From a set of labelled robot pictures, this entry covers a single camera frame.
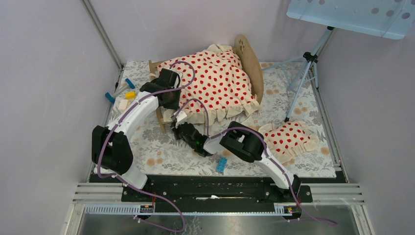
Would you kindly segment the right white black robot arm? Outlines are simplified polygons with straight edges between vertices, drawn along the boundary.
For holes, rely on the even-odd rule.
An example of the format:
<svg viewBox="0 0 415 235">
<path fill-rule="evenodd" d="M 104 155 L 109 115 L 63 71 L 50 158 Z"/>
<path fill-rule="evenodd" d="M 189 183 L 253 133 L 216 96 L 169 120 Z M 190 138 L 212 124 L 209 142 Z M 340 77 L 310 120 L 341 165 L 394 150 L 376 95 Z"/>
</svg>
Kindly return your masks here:
<svg viewBox="0 0 415 235">
<path fill-rule="evenodd" d="M 206 157 L 228 150 L 267 173 L 285 201 L 292 202 L 299 197 L 301 180 L 277 161 L 259 132 L 236 121 L 232 121 L 226 130 L 210 137 L 201 134 L 193 124 L 187 122 L 173 122 L 171 129 L 175 139 L 184 141 L 198 155 Z"/>
</svg>

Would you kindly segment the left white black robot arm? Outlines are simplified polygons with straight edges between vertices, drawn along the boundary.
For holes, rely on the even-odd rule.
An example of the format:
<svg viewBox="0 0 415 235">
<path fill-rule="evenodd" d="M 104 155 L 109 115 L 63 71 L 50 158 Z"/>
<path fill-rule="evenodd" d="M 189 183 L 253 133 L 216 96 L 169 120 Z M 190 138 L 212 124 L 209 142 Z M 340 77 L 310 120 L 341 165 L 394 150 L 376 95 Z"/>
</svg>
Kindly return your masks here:
<svg viewBox="0 0 415 235">
<path fill-rule="evenodd" d="M 151 197 L 152 189 L 147 175 L 134 164 L 130 140 L 145 119 L 160 106 L 178 104 L 182 72 L 162 69 L 159 76 L 139 89 L 135 100 L 119 117 L 107 126 L 96 126 L 92 131 L 92 161 L 100 178 L 120 177 L 134 187 L 133 195 L 140 201 Z"/>
</svg>

